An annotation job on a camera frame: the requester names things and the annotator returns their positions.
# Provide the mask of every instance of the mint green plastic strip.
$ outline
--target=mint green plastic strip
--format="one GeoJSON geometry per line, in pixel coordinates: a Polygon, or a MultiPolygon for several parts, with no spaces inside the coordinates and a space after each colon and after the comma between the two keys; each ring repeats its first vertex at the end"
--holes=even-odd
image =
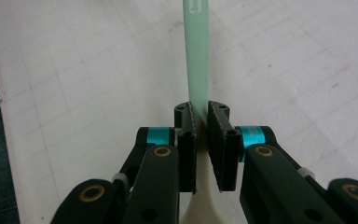
{"type": "Polygon", "coordinates": [[[207,0],[184,0],[188,95],[196,122],[208,114],[209,17],[207,0]]]}

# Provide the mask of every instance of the white table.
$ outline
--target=white table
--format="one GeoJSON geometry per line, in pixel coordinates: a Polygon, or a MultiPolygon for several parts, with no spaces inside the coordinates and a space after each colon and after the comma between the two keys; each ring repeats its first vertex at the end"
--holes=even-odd
{"type": "MultiPolygon", "coordinates": [[[[231,123],[270,126],[324,187],[358,179],[358,1],[211,0],[210,31],[210,99],[231,123]]],[[[182,1],[0,0],[0,98],[21,223],[49,223],[75,185],[118,171],[139,127],[173,126],[182,1]]]]}

